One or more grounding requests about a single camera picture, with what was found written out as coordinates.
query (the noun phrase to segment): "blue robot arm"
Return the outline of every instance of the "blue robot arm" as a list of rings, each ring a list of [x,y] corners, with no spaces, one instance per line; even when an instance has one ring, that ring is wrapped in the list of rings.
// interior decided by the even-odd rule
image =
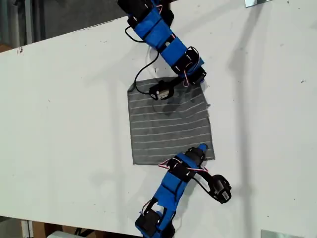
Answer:
[[[149,90],[155,99],[170,98],[173,88],[185,79],[191,84],[199,84],[206,76],[202,65],[204,61],[194,47],[186,47],[171,31],[169,24],[173,19],[172,12],[162,0],[162,12],[157,8],[158,0],[119,0],[119,6],[128,14],[128,24],[135,33],[161,54],[172,70],[178,75],[170,82],[160,81]]]
[[[168,172],[164,176],[153,198],[143,207],[141,215],[135,222],[136,228],[146,238],[172,238],[175,229],[172,220],[184,190],[195,174],[208,182],[210,191],[204,190],[216,201],[225,203],[231,198],[229,182],[221,175],[211,176],[201,167],[205,159],[205,144],[190,148],[185,154],[179,153],[168,160]],[[152,209],[154,204],[164,208],[163,213]]]

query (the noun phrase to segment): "white table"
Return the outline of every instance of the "white table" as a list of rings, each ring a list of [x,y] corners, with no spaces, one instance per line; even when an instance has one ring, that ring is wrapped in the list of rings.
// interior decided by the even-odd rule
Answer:
[[[221,205],[192,181],[176,238],[316,237],[316,9],[172,4],[173,31],[206,62],[216,154],[207,167],[233,187]],[[140,234],[138,212],[166,171],[132,165],[126,91],[156,53],[126,37],[126,20],[0,54],[0,215]],[[139,79],[169,75],[159,58]]]

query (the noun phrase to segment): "striped cloth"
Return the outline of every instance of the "striped cloth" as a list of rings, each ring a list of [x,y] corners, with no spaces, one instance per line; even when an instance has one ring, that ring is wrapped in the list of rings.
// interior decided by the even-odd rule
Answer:
[[[160,80],[137,83],[148,92]],[[157,165],[179,152],[201,143],[208,145],[206,159],[214,159],[208,105],[200,86],[175,87],[174,96],[153,100],[136,90],[128,92],[133,164]]]

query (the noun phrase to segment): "cable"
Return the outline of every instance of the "cable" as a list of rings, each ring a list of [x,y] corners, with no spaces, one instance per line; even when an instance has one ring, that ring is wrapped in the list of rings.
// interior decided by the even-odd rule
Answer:
[[[139,40],[134,39],[132,36],[130,36],[129,33],[127,32],[127,30],[129,28],[131,28],[131,26],[128,26],[127,28],[125,28],[124,32],[132,41],[137,42],[137,43],[145,43],[145,41],[139,41]]]
[[[193,72],[197,68],[197,65],[199,64],[199,61],[200,61],[200,56],[199,56],[198,50],[195,47],[193,47],[193,46],[190,46],[190,47],[187,48],[187,50],[189,50],[189,49],[192,49],[192,50],[194,50],[197,53],[198,61],[195,64],[195,67],[192,70],[188,71],[188,73]],[[185,75],[185,79],[186,79],[187,84],[185,85],[185,80],[184,80],[183,81],[183,86],[187,88],[189,86],[189,80],[188,80],[188,76],[187,76],[186,70],[184,70],[184,75]]]
[[[91,229],[87,229],[85,230],[83,233],[81,233],[79,236],[81,237],[87,237],[89,236],[92,232],[94,232],[95,230],[91,230]]]
[[[149,67],[152,63],[154,63],[157,59],[159,58],[159,52],[157,54],[157,56],[155,57],[155,59],[153,61],[151,61],[150,63],[148,63],[146,66],[144,66],[142,69],[140,69],[140,71],[137,73],[137,75],[135,76],[134,78],[134,83],[133,83],[133,88],[131,90],[129,90],[128,92],[132,92],[134,89],[136,89],[139,93],[142,93],[144,95],[149,95],[149,93],[145,93],[145,92],[142,92],[138,89],[137,87],[137,78],[139,76],[139,74],[144,70],[146,69],[147,67]]]
[[[164,162],[158,164],[159,167],[161,168],[164,168],[164,169],[167,169],[169,170],[170,168],[168,166],[165,166],[164,164],[166,164],[169,160],[176,160],[178,163],[182,163],[181,161],[179,161],[178,159],[176,158],[171,158],[171,159],[168,159],[168,160],[165,160]],[[200,171],[200,172],[207,172],[208,173],[208,169],[206,168],[203,168],[203,169],[193,169],[193,168],[187,168],[189,170],[193,170],[193,171]]]
[[[27,224],[28,224],[28,233],[29,233],[29,238],[31,238],[29,221],[26,221],[26,222],[27,222]]]
[[[207,189],[205,189],[205,187],[204,187],[195,177],[192,177],[192,179],[195,180],[195,181],[199,184],[199,186],[202,187],[202,189],[203,189],[206,193],[209,193],[209,192],[207,191]]]
[[[160,7],[160,10],[159,10],[159,14],[162,12],[162,9],[163,9],[163,5],[162,4],[159,4],[157,5],[157,7]]]
[[[144,210],[145,206],[148,205],[151,201],[152,201],[152,199],[149,200],[149,201],[148,201],[146,204],[144,204],[144,206],[142,207],[142,210],[141,210],[141,214],[142,214],[142,215],[143,215],[143,210]]]
[[[77,229],[75,230],[74,235],[80,235],[80,233],[81,233],[81,228],[77,228]]]

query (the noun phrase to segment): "floor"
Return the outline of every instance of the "floor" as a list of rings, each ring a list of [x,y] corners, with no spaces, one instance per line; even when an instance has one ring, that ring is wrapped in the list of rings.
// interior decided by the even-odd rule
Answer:
[[[117,0],[44,1],[45,36],[51,38],[123,17]]]
[[[22,238],[21,221],[0,217],[1,238]]]

